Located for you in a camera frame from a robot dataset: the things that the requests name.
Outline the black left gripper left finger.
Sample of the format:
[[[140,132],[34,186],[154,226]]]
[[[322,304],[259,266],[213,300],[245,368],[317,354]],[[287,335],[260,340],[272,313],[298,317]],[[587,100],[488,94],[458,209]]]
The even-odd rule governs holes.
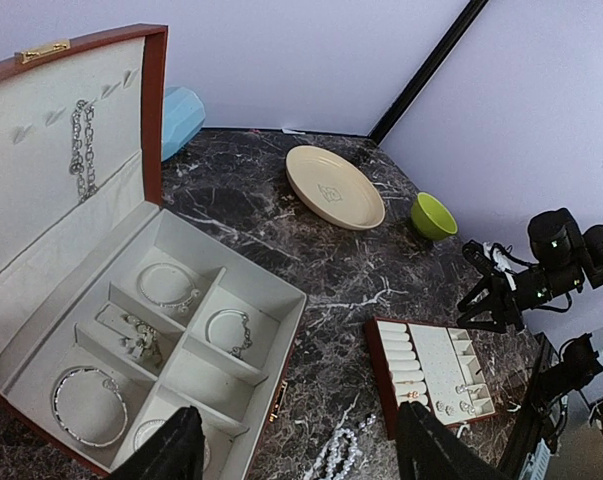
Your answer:
[[[199,411],[181,407],[108,478],[201,480],[204,441]]]

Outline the red earring tray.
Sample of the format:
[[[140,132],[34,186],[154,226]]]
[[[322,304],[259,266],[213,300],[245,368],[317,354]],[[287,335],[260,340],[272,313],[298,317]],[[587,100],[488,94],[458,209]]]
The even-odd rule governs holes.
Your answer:
[[[457,427],[496,414],[495,402],[467,330],[375,317],[364,324],[387,438],[395,438],[399,407],[421,403],[444,426]],[[462,412],[472,402],[477,415]],[[437,401],[455,414],[436,410]]]

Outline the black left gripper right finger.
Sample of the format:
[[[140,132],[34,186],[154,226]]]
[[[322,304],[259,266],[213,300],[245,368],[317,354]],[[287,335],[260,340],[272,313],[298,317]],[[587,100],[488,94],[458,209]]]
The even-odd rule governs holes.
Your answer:
[[[507,479],[418,402],[400,405],[395,427],[401,479]]]

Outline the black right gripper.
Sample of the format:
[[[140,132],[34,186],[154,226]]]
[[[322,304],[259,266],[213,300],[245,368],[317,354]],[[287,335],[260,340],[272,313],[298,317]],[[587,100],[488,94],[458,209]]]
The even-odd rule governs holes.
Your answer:
[[[520,310],[544,309],[585,284],[603,286],[603,224],[582,232],[572,214],[560,208],[534,216],[527,234],[537,262],[514,276],[514,293],[504,277],[484,276],[457,304],[460,328],[506,333],[511,325],[520,332]]]

